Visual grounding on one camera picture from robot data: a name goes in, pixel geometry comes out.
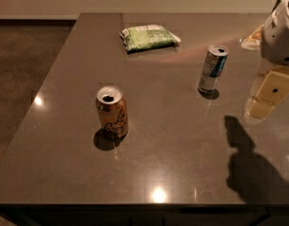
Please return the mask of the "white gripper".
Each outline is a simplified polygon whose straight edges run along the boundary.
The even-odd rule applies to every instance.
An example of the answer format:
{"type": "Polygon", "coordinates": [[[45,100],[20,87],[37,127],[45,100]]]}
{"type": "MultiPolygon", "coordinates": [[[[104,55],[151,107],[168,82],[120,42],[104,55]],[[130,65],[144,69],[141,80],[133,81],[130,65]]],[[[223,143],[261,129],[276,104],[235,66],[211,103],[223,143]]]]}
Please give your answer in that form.
{"type": "MultiPolygon", "coordinates": [[[[289,0],[277,0],[264,26],[257,27],[241,42],[247,50],[259,50],[272,63],[289,65],[289,0]]],[[[289,95],[289,67],[268,71],[248,99],[247,115],[265,119],[289,95]]]]}

